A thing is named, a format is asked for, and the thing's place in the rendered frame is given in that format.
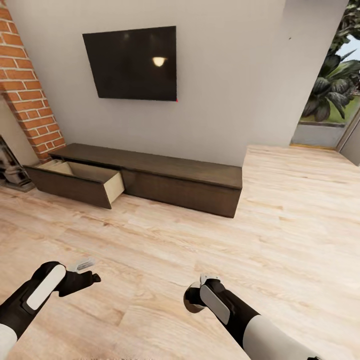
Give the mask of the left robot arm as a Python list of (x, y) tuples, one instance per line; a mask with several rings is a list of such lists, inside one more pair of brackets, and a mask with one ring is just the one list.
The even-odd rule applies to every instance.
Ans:
[(67, 270), (60, 262), (46, 262), (31, 280), (0, 305), (0, 360), (6, 358), (53, 291), (58, 291), (59, 297), (65, 297), (101, 282), (101, 277), (92, 274), (91, 270), (80, 273), (95, 264), (94, 257), (87, 257), (73, 262)]

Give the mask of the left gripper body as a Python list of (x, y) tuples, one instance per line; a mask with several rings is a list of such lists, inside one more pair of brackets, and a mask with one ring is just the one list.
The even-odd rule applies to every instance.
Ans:
[(74, 280), (71, 286), (68, 289), (66, 289), (64, 292), (59, 292), (58, 294), (59, 297), (65, 297), (67, 295), (76, 293), (77, 291), (80, 291), (92, 285), (93, 274), (91, 270), (83, 273), (76, 273), (76, 272), (72, 272), (72, 273), (74, 274)]

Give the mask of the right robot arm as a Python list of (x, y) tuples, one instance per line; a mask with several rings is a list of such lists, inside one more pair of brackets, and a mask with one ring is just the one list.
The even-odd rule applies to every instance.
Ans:
[(327, 360), (280, 330), (226, 289), (218, 275), (200, 274), (185, 292), (190, 304), (208, 307), (251, 360)]

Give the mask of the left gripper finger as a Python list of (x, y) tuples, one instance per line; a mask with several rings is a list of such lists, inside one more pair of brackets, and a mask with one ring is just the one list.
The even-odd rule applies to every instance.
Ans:
[(99, 283), (99, 282), (101, 282), (101, 277), (97, 273), (93, 274), (92, 275), (92, 285), (94, 283)]

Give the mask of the pillar candle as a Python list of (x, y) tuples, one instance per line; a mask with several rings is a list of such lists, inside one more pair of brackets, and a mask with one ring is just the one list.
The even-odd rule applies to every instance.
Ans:
[[(200, 281), (196, 281), (194, 282), (187, 290), (190, 290), (190, 288), (200, 288)], [(199, 313), (200, 311), (204, 310), (206, 307), (205, 306), (201, 306), (200, 304), (190, 304), (189, 300), (186, 299), (186, 294), (183, 295), (183, 302), (184, 305), (186, 307), (186, 309), (195, 314), (195, 313)]]

